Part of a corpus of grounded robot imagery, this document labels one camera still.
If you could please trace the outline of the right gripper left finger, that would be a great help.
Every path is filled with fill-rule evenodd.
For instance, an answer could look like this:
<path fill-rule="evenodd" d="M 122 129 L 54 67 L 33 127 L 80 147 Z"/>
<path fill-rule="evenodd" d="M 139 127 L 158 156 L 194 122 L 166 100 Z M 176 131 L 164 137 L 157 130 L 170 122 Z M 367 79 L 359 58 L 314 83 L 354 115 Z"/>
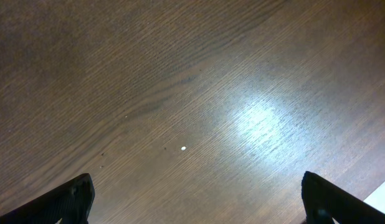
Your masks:
<path fill-rule="evenodd" d="M 0 224 L 88 224 L 94 197 L 91 176 L 84 173 L 0 216 Z"/>

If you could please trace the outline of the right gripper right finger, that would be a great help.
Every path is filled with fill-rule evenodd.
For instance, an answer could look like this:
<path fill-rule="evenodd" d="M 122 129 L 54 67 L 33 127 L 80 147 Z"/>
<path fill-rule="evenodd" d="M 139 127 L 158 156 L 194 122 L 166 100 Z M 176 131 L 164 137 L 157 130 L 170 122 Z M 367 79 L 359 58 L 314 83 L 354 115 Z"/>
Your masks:
<path fill-rule="evenodd" d="M 306 224 L 385 223 L 385 214 L 347 193 L 316 173 L 302 179 Z"/>

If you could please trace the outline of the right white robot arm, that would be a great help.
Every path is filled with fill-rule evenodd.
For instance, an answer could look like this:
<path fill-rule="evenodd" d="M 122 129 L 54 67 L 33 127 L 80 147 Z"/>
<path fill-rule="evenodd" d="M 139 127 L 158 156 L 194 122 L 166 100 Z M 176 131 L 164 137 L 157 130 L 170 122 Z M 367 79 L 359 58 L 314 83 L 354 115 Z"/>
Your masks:
<path fill-rule="evenodd" d="M 95 190 L 84 173 L 0 217 L 0 224 L 87 224 Z M 302 179 L 305 223 L 385 223 L 385 182 L 360 200 L 318 174 Z"/>

